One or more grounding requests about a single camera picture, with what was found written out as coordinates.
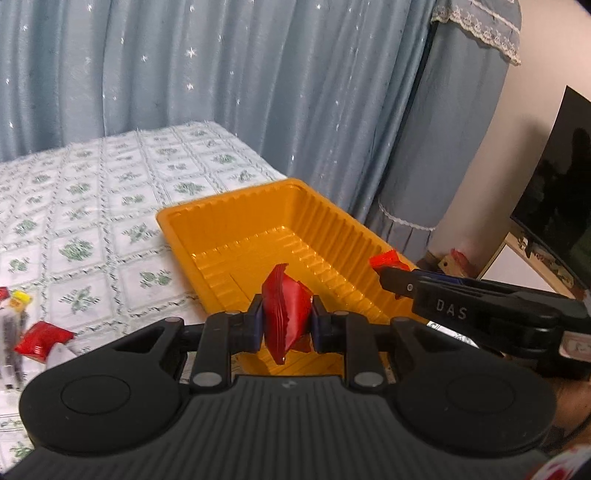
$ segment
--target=person's hand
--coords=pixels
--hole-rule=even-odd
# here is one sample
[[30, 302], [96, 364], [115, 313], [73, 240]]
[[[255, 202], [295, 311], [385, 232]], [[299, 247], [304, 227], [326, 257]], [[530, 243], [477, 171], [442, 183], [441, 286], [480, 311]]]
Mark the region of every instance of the person's hand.
[[[591, 411], [591, 383], [564, 378], [548, 379], [557, 398], [554, 424], [568, 434], [579, 425]], [[591, 444], [591, 425], [569, 442], [565, 448], [578, 443]]]

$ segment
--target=yellow tray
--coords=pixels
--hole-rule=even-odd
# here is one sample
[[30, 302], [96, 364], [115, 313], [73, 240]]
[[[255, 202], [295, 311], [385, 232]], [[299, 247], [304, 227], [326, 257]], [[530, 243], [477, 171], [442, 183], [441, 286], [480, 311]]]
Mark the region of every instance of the yellow tray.
[[[373, 323], [411, 316], [412, 301], [383, 290], [370, 257], [391, 247], [299, 180], [289, 179], [166, 208], [158, 223], [208, 313], [246, 310], [272, 268], [319, 295], [328, 311]], [[411, 268], [412, 263], [404, 258]], [[276, 365], [268, 350], [241, 355], [252, 374], [340, 374], [342, 357], [290, 351]]]

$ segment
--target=yellow cap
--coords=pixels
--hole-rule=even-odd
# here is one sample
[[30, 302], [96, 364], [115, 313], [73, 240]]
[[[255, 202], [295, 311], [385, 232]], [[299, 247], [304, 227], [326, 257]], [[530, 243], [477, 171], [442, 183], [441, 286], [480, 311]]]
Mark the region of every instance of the yellow cap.
[[20, 300], [25, 305], [29, 305], [31, 303], [31, 296], [24, 293], [22, 290], [15, 290], [12, 292], [12, 298]]

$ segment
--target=sparkly curtain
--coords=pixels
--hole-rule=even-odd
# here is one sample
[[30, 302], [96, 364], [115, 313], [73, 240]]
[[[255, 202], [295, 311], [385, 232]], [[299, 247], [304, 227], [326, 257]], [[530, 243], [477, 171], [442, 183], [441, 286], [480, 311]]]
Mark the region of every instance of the sparkly curtain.
[[360, 218], [434, 0], [0, 0], [0, 160], [211, 119]]

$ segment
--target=bedsheet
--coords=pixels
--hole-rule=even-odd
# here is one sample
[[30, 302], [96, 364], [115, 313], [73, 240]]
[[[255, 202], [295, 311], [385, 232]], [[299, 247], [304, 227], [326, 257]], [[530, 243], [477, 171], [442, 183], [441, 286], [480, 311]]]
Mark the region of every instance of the bedsheet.
[[[73, 331], [76, 353], [166, 316], [203, 322], [156, 212], [283, 178], [213, 122], [131, 131], [0, 164], [0, 286], [32, 295], [25, 327], [45, 320]], [[22, 359], [25, 383], [43, 368]], [[2, 471], [31, 450], [16, 400], [0, 394]]]

